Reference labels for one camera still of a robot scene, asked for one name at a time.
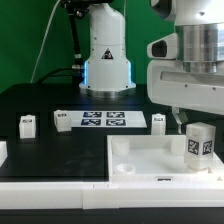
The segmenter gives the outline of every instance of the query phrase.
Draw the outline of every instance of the white plastic platform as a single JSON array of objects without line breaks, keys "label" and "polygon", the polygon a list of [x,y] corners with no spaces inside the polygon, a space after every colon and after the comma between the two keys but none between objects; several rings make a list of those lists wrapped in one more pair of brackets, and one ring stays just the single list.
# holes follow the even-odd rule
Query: white plastic platform
[{"label": "white plastic platform", "polygon": [[[113,154],[117,137],[123,154]],[[108,182],[0,183],[0,209],[223,207],[223,163],[214,155],[207,171],[193,173],[185,138],[108,136]]]}]

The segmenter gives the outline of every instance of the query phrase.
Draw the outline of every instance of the warning label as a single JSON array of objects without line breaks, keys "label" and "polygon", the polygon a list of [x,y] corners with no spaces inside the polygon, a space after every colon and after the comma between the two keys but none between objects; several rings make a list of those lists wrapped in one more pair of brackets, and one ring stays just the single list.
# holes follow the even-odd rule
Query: warning label
[{"label": "warning label", "polygon": [[107,50],[104,53],[102,59],[106,59],[106,60],[113,60],[114,59],[109,48],[107,48]]}]

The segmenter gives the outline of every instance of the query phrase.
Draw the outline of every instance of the white card with markers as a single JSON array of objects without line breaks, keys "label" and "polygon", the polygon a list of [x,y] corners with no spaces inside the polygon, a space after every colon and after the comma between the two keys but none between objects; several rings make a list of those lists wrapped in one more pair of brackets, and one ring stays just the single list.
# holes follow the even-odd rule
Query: white card with markers
[{"label": "white card with markers", "polygon": [[67,111],[72,127],[146,128],[142,111]]}]

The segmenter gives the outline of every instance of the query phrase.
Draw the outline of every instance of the blue light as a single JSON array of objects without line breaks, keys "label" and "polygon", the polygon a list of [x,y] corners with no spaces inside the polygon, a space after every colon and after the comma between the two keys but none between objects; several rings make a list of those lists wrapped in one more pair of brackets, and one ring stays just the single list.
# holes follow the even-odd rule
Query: blue light
[{"label": "blue light", "polygon": [[129,63],[129,74],[128,74],[128,77],[129,77],[129,85],[131,85],[132,84],[132,81],[131,81],[131,63],[130,62],[128,62]]},{"label": "blue light", "polygon": [[87,62],[85,62],[85,64],[84,64],[84,80],[83,80],[83,84],[84,85],[87,84]]}]

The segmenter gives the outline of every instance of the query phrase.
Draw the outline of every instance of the black cable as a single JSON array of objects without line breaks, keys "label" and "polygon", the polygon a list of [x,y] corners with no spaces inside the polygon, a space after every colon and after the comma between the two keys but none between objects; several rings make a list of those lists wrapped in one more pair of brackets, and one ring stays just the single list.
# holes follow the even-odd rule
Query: black cable
[{"label": "black cable", "polygon": [[58,68],[55,69],[49,73],[47,73],[45,76],[43,76],[42,78],[38,79],[36,83],[40,84],[42,83],[44,80],[54,76],[56,73],[58,72],[62,72],[62,71],[73,71],[72,67],[64,67],[64,68]]}]

